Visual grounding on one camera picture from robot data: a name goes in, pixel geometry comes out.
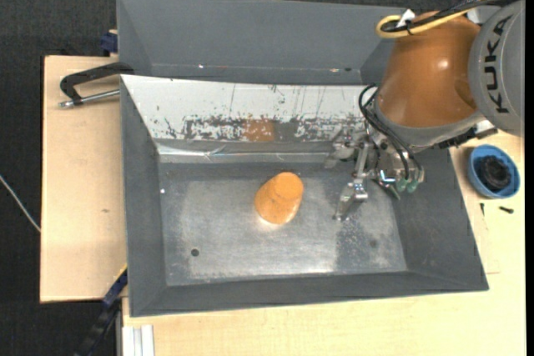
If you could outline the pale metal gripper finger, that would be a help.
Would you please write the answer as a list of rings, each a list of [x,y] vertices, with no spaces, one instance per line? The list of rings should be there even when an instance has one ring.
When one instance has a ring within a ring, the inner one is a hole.
[[[351,142],[333,142],[332,149],[324,161],[325,168],[333,168],[338,162],[352,158],[355,153],[355,145]]]
[[[345,221],[349,217],[351,206],[358,203],[365,203],[368,198],[369,195],[362,182],[347,183],[341,190],[333,219]]]

